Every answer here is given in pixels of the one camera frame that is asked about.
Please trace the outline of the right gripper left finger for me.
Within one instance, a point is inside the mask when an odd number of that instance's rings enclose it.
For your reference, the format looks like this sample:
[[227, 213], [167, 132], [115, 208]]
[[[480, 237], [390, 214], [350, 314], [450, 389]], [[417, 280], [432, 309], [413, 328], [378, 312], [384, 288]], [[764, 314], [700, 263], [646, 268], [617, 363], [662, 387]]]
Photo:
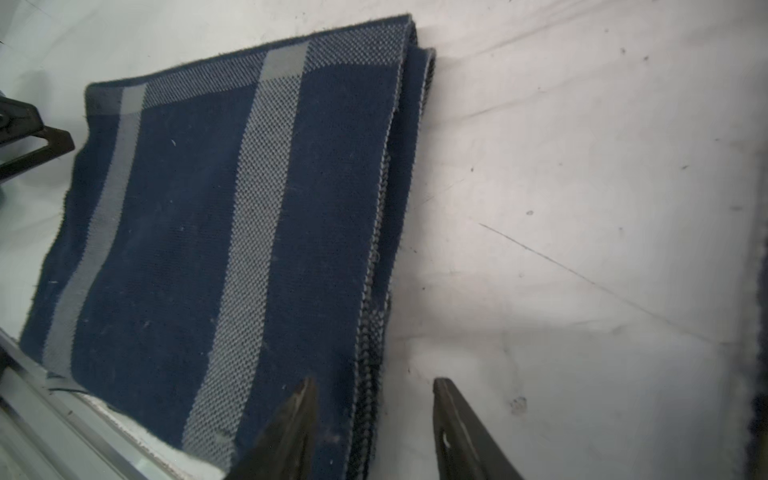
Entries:
[[305, 377], [225, 479], [308, 479], [317, 412], [316, 381]]

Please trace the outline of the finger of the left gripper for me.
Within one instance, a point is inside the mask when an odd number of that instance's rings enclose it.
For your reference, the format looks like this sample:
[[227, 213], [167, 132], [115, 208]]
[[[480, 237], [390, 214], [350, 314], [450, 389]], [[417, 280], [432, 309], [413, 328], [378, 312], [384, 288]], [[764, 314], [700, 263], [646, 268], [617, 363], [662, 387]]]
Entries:
[[71, 134], [46, 125], [38, 109], [1, 96], [1, 182], [72, 152]]

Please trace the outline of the navy grey striped scarf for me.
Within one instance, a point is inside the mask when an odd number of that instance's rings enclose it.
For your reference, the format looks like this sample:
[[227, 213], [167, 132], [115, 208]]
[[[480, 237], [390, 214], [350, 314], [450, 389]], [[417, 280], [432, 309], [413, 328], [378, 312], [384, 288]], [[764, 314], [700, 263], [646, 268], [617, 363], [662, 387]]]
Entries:
[[365, 478], [434, 63], [401, 15], [90, 84], [20, 349], [222, 471], [311, 377]]

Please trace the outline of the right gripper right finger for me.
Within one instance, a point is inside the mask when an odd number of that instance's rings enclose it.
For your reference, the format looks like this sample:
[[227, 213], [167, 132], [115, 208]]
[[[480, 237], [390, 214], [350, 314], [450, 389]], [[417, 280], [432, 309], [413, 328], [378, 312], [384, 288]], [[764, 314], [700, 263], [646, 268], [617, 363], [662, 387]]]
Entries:
[[433, 393], [433, 432], [440, 479], [523, 479], [451, 379], [436, 378]]

